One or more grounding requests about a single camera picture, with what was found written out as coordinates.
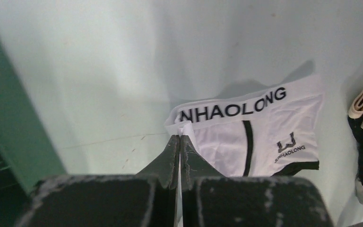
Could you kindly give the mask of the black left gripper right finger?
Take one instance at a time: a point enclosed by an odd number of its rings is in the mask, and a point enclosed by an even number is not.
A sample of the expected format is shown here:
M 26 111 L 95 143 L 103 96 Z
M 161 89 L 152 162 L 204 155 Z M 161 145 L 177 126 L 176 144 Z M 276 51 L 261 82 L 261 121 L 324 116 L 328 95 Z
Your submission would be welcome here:
M 225 177 L 180 137 L 186 227 L 331 227 L 319 190 L 290 176 Z

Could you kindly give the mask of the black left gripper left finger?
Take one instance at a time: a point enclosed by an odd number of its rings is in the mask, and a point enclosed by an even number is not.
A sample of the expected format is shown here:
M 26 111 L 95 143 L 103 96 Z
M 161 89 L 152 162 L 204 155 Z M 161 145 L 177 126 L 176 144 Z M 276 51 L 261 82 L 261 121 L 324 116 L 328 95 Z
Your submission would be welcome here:
M 180 137 L 135 175 L 58 175 L 40 180 L 17 227 L 177 226 Z

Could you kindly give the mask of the white underwear black trim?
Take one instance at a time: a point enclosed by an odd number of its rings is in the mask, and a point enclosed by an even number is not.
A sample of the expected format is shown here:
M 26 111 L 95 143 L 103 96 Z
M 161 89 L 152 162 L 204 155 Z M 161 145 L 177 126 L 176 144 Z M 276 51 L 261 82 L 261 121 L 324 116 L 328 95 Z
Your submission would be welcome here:
M 323 99 L 322 77 L 310 75 L 240 97 L 179 105 L 164 127 L 188 136 L 224 176 L 295 175 L 319 168 L 315 125 Z

